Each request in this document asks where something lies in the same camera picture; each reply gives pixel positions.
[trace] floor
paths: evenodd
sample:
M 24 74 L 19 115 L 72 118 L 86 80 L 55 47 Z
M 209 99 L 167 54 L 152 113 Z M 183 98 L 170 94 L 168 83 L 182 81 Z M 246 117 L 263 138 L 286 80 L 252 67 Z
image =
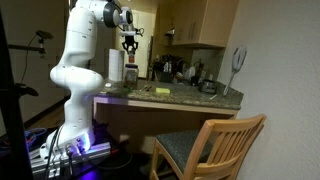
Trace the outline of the floor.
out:
M 63 117 L 64 109 L 63 106 L 61 106 L 41 118 L 30 127 L 26 128 L 26 130 L 47 128 L 48 130 L 51 129 L 51 131 L 53 131 L 63 123 Z M 69 170 L 65 169 L 64 174 L 55 179 L 147 180 L 151 163 L 151 155 L 128 152 L 125 148 L 125 143 L 118 143 L 117 145 L 119 145 L 118 153 L 115 153 L 98 163 L 82 164 L 81 167 L 74 166 L 74 176 L 72 178 Z M 34 180 L 42 179 L 44 179 L 44 175 L 34 176 Z M 176 179 L 174 176 L 164 178 L 164 180 L 174 179 Z

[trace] chair seat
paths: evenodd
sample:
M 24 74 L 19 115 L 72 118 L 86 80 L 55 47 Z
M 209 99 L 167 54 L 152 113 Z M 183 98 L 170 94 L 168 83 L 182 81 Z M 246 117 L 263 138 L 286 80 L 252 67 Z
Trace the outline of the chair seat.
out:
M 199 134 L 199 130 L 182 131 L 168 134 L 157 135 L 157 140 L 168 151 L 170 156 L 178 165 L 180 171 L 183 173 L 186 167 L 188 157 L 190 155 L 193 144 Z M 207 143 L 203 149 L 200 157 L 200 162 L 205 160 L 212 148 L 212 145 Z

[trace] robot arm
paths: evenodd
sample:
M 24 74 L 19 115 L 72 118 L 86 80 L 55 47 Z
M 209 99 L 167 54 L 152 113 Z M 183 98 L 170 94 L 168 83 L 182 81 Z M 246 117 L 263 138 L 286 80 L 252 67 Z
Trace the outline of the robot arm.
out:
M 130 8 L 120 8 L 118 1 L 111 0 L 76 2 L 68 20 L 64 52 L 59 63 L 50 72 L 52 81 L 69 89 L 71 97 L 64 104 L 65 122 L 57 130 L 59 137 L 56 139 L 53 132 L 40 148 L 40 155 L 44 160 L 51 151 L 65 154 L 66 146 L 73 146 L 81 154 L 95 142 L 92 101 L 93 95 L 103 88 L 104 78 L 85 67 L 95 56 L 97 28 L 101 25 L 109 28 L 122 25 L 121 35 L 129 37 L 124 42 L 127 52 L 134 52 L 138 48 L 138 43 L 133 39 L 138 33 L 132 25 Z

